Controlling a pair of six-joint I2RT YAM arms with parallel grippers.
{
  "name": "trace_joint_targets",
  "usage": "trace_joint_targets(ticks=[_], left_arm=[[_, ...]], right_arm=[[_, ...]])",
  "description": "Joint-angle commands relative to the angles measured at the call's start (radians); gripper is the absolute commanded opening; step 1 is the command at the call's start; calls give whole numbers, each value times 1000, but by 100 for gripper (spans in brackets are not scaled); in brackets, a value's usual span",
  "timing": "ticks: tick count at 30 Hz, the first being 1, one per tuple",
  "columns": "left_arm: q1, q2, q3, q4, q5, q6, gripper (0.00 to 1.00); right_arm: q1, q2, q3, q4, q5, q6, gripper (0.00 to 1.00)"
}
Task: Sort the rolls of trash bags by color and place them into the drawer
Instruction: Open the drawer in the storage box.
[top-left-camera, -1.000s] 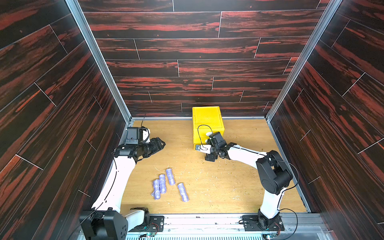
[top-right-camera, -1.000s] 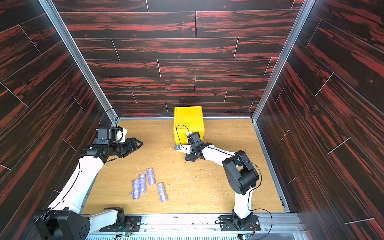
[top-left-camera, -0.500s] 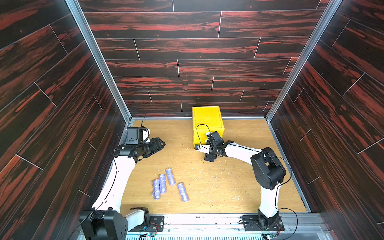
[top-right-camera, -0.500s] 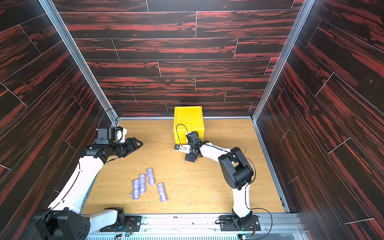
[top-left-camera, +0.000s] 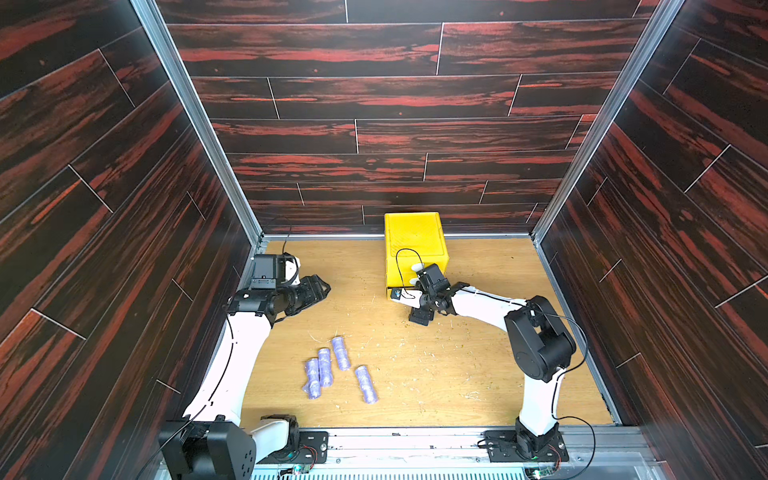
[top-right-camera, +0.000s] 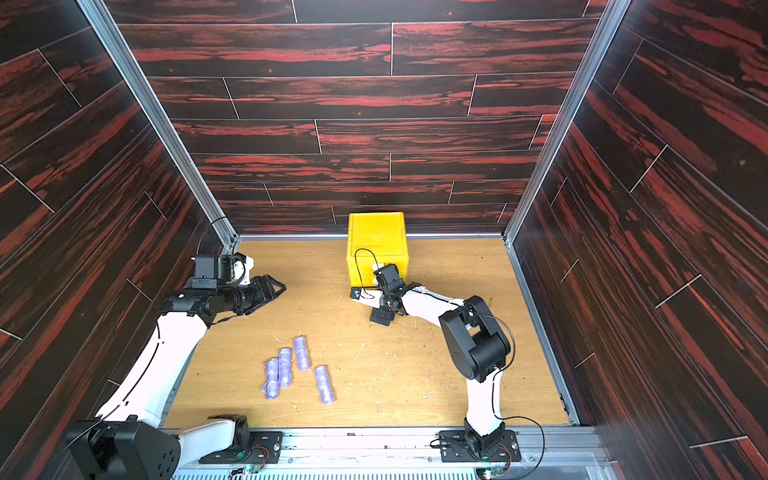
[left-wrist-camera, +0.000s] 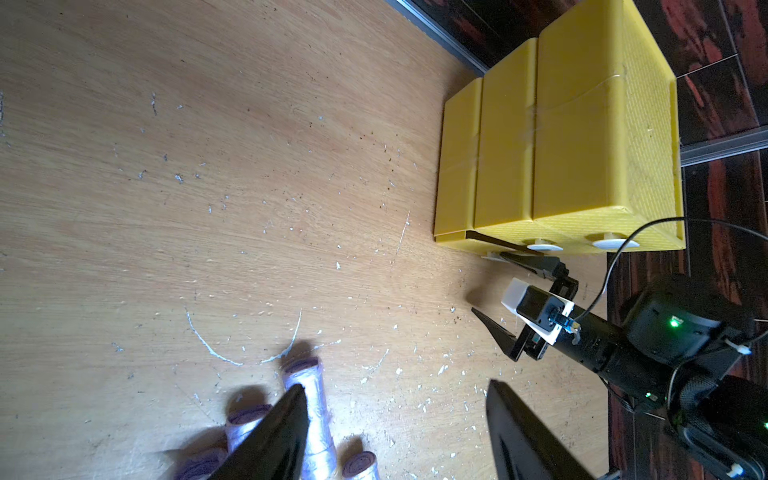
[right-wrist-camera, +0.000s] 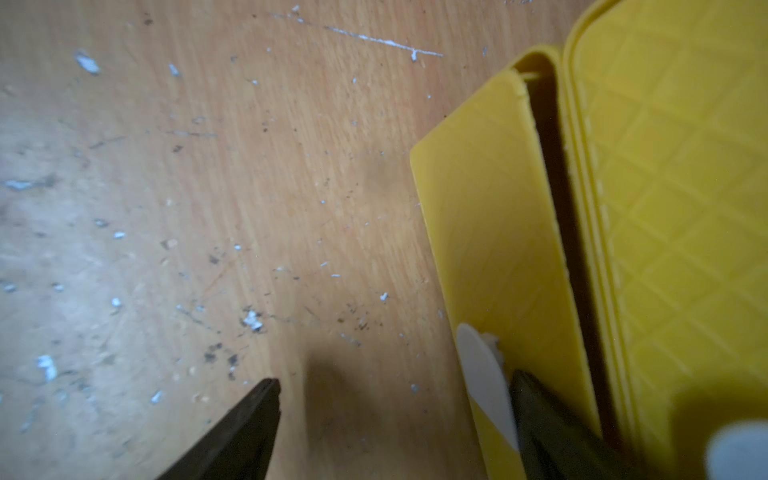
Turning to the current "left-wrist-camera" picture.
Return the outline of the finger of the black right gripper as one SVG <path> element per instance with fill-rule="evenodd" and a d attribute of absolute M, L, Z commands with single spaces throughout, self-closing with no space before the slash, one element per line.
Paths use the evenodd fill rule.
<path fill-rule="evenodd" d="M 541 278 L 556 281 L 567 277 L 566 265 L 556 256 L 535 253 L 529 251 L 525 246 L 496 239 L 473 230 L 466 232 L 466 238 L 501 248 L 497 256 L 502 261 L 522 267 Z"/>
<path fill-rule="evenodd" d="M 476 307 L 471 312 L 482 322 L 493 339 L 496 341 L 502 353 L 514 362 L 517 362 L 525 346 L 525 340 L 517 337 L 502 327 L 498 322 L 481 312 Z"/>

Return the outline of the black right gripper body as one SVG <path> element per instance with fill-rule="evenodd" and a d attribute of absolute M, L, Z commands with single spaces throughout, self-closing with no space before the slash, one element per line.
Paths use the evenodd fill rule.
<path fill-rule="evenodd" d="M 585 313 L 575 304 L 570 317 L 579 329 L 574 334 L 562 331 L 554 345 L 545 342 L 525 323 L 517 336 L 525 340 L 522 355 L 540 360 L 547 348 L 553 347 L 634 398 L 666 399 L 673 369 L 671 361 L 661 355 L 661 347 L 662 339 L 670 338 L 673 329 L 667 327 L 654 333 L 652 329 L 658 322 L 651 317 L 661 310 L 642 302 L 660 294 L 664 308 L 673 306 L 682 296 L 671 288 L 683 279 L 680 275 L 668 275 L 649 284 L 636 296 L 621 327 Z"/>

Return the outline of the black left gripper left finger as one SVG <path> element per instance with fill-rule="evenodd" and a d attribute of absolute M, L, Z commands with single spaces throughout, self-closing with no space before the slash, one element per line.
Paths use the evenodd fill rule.
<path fill-rule="evenodd" d="M 295 384 L 210 479 L 299 479 L 308 427 L 305 390 Z"/>

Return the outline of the yellow plastic drawer box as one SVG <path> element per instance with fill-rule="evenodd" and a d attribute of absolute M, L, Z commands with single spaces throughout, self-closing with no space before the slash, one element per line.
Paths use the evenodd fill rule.
<path fill-rule="evenodd" d="M 581 1 L 444 106 L 434 239 L 681 250 L 677 81 L 636 5 Z"/>

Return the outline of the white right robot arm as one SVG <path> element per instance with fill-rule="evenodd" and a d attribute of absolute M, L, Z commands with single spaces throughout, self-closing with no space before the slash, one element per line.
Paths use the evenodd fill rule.
<path fill-rule="evenodd" d="M 632 300 L 621 325 L 575 306 L 578 284 L 556 257 L 492 241 L 502 261 L 551 281 L 542 290 L 514 281 L 504 305 L 523 319 L 513 335 L 489 317 L 492 337 L 512 360 L 553 348 L 618 388 L 632 412 L 664 409 L 689 454 L 720 479 L 767 475 L 767 391 L 731 374 L 757 341 L 741 306 L 680 274 L 657 278 Z"/>

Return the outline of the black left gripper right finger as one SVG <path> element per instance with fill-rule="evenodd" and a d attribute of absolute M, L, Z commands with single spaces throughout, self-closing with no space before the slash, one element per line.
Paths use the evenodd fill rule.
<path fill-rule="evenodd" d="M 489 382 L 486 418 L 500 479 L 592 477 L 507 383 Z"/>

